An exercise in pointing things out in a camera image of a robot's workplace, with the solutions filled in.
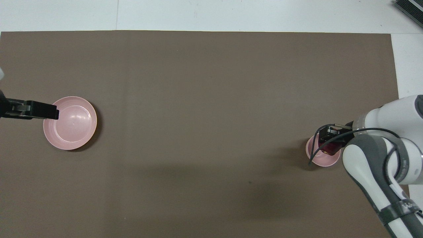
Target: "velcro strap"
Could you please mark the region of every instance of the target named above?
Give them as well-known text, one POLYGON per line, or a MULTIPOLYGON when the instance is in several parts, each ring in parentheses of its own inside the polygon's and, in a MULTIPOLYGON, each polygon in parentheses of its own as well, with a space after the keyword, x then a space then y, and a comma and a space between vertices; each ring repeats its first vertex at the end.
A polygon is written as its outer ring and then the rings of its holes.
POLYGON ((420 211, 420 208, 411 199, 403 199, 393 203, 378 212, 379 219, 383 225, 410 213, 420 211))

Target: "white floor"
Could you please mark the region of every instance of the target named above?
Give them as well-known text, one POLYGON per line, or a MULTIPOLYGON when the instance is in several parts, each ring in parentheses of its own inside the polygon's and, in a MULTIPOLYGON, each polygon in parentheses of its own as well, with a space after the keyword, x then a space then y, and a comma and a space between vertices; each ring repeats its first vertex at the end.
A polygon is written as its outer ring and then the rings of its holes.
MULTIPOLYGON (((423 94, 423 29, 391 0, 1 0, 1 31, 390 33, 398 96, 423 94)), ((423 207, 423 185, 410 186, 423 207)))

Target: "brown table surface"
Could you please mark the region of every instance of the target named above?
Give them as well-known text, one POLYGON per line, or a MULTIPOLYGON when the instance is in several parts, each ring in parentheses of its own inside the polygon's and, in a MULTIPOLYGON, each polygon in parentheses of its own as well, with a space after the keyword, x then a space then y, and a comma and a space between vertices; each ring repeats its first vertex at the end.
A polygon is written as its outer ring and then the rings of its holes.
POLYGON ((6 97, 90 101, 76 151, 0 119, 1 237, 387 237, 305 143, 398 98, 390 35, 3 32, 6 97))

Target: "plate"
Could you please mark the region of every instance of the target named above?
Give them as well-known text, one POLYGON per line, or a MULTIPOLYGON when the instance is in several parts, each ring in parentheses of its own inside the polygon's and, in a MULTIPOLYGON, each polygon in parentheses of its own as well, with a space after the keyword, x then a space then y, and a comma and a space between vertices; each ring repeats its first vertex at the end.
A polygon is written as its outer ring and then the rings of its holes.
MULTIPOLYGON (((305 145, 305 153, 307 154, 307 157, 309 159, 310 159, 311 147, 313 146, 312 139, 313 139, 313 136, 307 141, 307 144, 305 145)), ((315 138, 314 150, 313 151, 316 151, 316 149, 318 149, 318 147, 319 147, 319 134, 317 133, 317 136, 315 138)), ((317 152, 316 155, 313 158, 313 163, 317 164, 318 166, 322 166, 322 167, 329 167, 331 165, 334 165, 339 160, 339 158, 341 157, 341 150, 336 152, 334 155, 328 155, 328 154, 323 153, 321 150, 319 150, 319 152, 317 152)))
POLYGON ((59 119, 44 120, 47 140, 65 150, 76 149, 87 143, 97 127, 97 114, 91 103, 81 97, 69 96, 57 100, 53 105, 59 110, 59 119))

